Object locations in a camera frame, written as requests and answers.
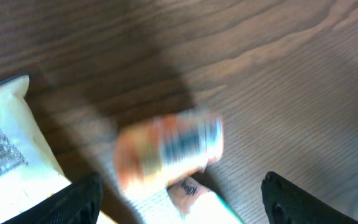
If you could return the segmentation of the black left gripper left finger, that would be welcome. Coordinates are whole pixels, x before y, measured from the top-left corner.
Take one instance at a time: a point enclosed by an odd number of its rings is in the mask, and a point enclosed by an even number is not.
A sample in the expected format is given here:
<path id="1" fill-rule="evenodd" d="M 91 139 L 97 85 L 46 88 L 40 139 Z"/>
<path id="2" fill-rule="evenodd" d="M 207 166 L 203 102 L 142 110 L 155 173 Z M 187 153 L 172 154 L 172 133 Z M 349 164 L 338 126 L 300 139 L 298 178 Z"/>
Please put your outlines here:
<path id="1" fill-rule="evenodd" d="M 96 224 L 102 199 L 101 177 L 93 172 L 3 224 Z"/>

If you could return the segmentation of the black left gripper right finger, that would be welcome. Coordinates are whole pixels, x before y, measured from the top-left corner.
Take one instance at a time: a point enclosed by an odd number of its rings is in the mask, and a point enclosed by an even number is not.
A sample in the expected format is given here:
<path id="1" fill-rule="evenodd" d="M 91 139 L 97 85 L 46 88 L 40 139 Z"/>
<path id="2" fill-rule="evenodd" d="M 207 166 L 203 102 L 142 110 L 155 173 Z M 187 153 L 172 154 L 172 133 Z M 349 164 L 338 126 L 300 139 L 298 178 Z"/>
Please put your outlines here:
<path id="1" fill-rule="evenodd" d="M 266 173 L 261 191 L 270 224 L 358 224 L 275 172 Z"/>

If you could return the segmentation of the large white snack bag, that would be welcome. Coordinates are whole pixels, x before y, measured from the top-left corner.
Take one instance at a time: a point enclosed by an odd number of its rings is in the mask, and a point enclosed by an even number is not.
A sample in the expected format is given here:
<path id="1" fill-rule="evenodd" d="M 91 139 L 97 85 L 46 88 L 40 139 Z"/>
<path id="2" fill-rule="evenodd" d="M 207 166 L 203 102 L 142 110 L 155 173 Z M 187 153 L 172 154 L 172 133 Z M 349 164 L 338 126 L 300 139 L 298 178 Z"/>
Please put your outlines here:
<path id="1" fill-rule="evenodd" d="M 0 83 L 0 223 L 71 182 L 63 173 L 24 97 L 29 77 Z M 113 223 L 100 209 L 96 224 Z"/>

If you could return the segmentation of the small white teal box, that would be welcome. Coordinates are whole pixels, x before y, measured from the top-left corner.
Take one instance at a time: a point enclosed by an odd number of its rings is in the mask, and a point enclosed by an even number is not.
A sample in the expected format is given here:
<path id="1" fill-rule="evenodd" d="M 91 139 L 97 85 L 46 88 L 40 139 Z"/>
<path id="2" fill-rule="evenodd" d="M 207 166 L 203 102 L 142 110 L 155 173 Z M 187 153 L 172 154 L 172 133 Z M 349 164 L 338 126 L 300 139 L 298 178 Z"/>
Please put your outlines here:
<path id="1" fill-rule="evenodd" d="M 213 190 L 192 177 L 168 187 L 136 187 L 124 196 L 144 223 L 242 224 L 242 219 Z"/>

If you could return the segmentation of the orange Kleenex tissue pack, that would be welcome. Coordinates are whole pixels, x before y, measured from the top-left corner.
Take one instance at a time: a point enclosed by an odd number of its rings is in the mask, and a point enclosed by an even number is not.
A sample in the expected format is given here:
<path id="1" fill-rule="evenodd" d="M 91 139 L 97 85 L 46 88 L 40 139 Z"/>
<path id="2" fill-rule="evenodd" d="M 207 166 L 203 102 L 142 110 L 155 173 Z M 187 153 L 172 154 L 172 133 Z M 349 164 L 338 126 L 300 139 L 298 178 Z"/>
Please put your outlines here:
<path id="1" fill-rule="evenodd" d="M 220 160 L 222 116 L 190 111 L 158 116 L 123 129 L 113 151 L 124 195 L 152 194 Z"/>

